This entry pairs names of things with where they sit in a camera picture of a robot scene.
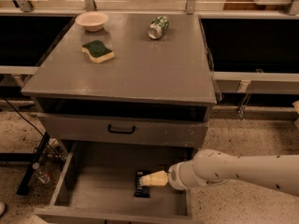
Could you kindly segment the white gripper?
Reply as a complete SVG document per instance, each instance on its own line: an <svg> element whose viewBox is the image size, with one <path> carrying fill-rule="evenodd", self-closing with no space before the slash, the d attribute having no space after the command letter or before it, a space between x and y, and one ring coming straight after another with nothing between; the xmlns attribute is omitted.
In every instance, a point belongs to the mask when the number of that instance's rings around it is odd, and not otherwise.
<svg viewBox="0 0 299 224"><path fill-rule="evenodd" d="M147 187L164 187L169 183L173 189L186 190L188 187L183 183L180 177L181 165L181 162L172 165L167 173L165 171L159 171L149 175L143 175L140 178L140 184Z"/></svg>

